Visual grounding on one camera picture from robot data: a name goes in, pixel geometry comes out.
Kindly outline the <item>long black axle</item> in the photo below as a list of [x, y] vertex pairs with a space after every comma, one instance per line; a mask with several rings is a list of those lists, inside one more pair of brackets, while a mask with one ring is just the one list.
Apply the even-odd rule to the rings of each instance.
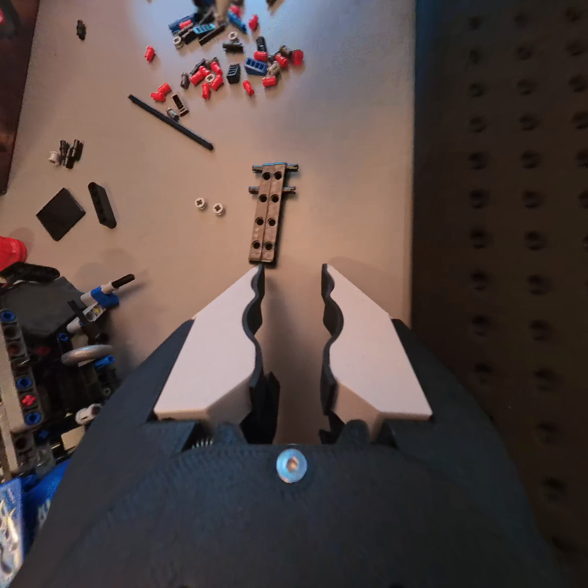
[[202, 146], [206, 150], [208, 150], [210, 152], [212, 152], [214, 150], [214, 145], [212, 143], [210, 143], [208, 140], [206, 140], [202, 136], [196, 134], [195, 132], [193, 132], [192, 130], [188, 129], [187, 127], [183, 126], [182, 124], [180, 124], [179, 122], [177, 122], [174, 119], [170, 118], [169, 116], [167, 116], [167, 115], [163, 114], [162, 112], [158, 111], [154, 107], [149, 106], [144, 101], [142, 101], [139, 98], [137, 98], [136, 96], [134, 96], [132, 94], [129, 94], [128, 95], [128, 99], [130, 100], [130, 102], [132, 104], [136, 105], [138, 108], [140, 108], [144, 112], [150, 114], [151, 116], [153, 116], [157, 120], [163, 122], [167, 126], [169, 126], [169, 127], [173, 128], [174, 130], [178, 131], [183, 136], [186, 136], [191, 141], [197, 143], [198, 145]]

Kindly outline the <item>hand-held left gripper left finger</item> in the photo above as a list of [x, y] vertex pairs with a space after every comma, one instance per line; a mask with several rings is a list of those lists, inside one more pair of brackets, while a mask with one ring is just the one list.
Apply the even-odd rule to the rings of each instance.
[[195, 314], [153, 408], [158, 420], [231, 423], [249, 443], [274, 441], [280, 384], [265, 373], [256, 338], [264, 295], [257, 265]]

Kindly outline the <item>grey desk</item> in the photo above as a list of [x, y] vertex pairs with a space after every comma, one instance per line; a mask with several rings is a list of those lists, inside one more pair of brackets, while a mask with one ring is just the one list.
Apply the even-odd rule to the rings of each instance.
[[[167, 77], [197, 59], [164, 49], [161, 73], [143, 35], [100, 49], [80, 1], [42, 1], [1, 235], [21, 239], [33, 263], [77, 288], [127, 273], [113, 338], [134, 367], [173, 329], [249, 268], [252, 166], [299, 164], [283, 209], [277, 267], [267, 277], [260, 331], [266, 369], [282, 384], [281, 409], [320, 414], [320, 267], [331, 263], [392, 316], [408, 319], [415, 9], [411, 1], [283, 1], [268, 43], [303, 50], [275, 88], [249, 97], [227, 83], [203, 100], [190, 89], [184, 124], [212, 152], [147, 114]], [[60, 140], [84, 143], [73, 169], [52, 165]], [[103, 186], [117, 227], [99, 224], [88, 184]], [[63, 187], [86, 215], [59, 241], [36, 213]], [[195, 200], [208, 207], [197, 210]], [[215, 203], [226, 214], [217, 217]]]

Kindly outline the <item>toy brick truck model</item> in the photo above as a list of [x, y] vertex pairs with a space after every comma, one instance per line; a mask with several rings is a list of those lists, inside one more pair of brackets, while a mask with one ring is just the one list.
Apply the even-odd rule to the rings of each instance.
[[134, 280], [83, 293], [47, 266], [1, 270], [1, 587], [19, 572], [77, 445], [120, 386], [106, 317]]

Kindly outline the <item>black perforated panel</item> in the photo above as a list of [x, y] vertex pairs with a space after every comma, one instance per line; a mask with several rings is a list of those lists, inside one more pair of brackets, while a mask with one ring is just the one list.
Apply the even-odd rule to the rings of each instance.
[[416, 1], [412, 326], [587, 587], [587, 1]]

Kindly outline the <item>black smooth square tile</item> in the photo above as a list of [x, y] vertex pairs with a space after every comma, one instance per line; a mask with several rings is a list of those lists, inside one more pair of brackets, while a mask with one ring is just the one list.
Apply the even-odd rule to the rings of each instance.
[[35, 216], [49, 236], [59, 242], [85, 215], [82, 205], [63, 187]]

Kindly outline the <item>dark printed toy box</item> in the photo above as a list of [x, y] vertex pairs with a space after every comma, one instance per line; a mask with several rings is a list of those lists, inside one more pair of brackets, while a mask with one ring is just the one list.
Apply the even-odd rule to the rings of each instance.
[[8, 189], [39, 1], [1, 1], [1, 195]]

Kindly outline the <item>short black brick beam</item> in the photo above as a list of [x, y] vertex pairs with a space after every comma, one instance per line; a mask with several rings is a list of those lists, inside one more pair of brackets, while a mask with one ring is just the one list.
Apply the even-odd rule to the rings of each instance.
[[108, 229], [116, 228], [117, 221], [105, 188], [96, 182], [90, 182], [88, 190], [99, 224]]

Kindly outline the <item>red toy wheel hub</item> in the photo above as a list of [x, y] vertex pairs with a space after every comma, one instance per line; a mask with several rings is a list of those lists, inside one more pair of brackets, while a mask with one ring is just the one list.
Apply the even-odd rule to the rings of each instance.
[[17, 262], [25, 262], [28, 257], [28, 250], [23, 241], [11, 238], [0, 237], [1, 242], [1, 271]]

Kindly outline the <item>scattered small brick parts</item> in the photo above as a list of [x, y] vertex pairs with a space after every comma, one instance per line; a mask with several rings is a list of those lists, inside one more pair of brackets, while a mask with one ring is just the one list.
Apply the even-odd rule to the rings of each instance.
[[95, 11], [107, 20], [107, 31], [99, 33], [92, 24], [92, 40], [100, 49], [114, 48], [115, 41], [143, 35], [145, 62], [151, 71], [161, 73], [166, 43], [182, 57], [197, 59], [193, 68], [184, 68], [180, 81], [170, 85], [165, 79], [150, 93], [151, 107], [175, 121], [189, 113], [186, 99], [191, 88], [202, 99], [223, 88], [241, 85], [253, 97], [257, 86], [278, 85], [283, 72], [301, 68], [304, 52], [283, 43], [268, 43], [269, 19], [275, 17], [283, 1], [231, 1], [227, 20], [218, 22], [215, 1], [81, 1], [80, 8]]

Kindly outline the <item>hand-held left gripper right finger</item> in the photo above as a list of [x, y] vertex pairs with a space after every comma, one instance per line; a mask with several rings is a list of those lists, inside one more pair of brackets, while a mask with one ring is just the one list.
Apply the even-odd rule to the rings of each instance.
[[426, 422], [432, 415], [393, 319], [330, 264], [321, 268], [323, 324], [320, 401], [335, 442], [350, 422], [361, 421], [376, 440], [388, 420]]

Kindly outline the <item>bunch of small black pins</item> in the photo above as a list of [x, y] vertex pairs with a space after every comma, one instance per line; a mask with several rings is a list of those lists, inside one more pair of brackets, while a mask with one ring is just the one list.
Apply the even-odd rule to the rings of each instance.
[[84, 150], [84, 143], [78, 139], [74, 139], [71, 143], [66, 140], [60, 140], [57, 164], [65, 167], [68, 170], [80, 161]]

